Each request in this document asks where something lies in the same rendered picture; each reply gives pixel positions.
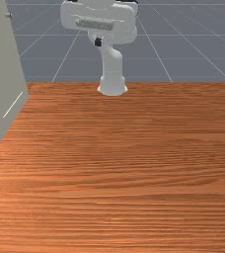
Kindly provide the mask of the pale grey cabinet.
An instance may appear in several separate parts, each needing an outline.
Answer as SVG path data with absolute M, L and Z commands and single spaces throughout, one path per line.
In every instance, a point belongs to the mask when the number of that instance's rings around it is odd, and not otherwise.
M 29 98 L 12 18 L 6 1 L 0 0 L 0 142 Z

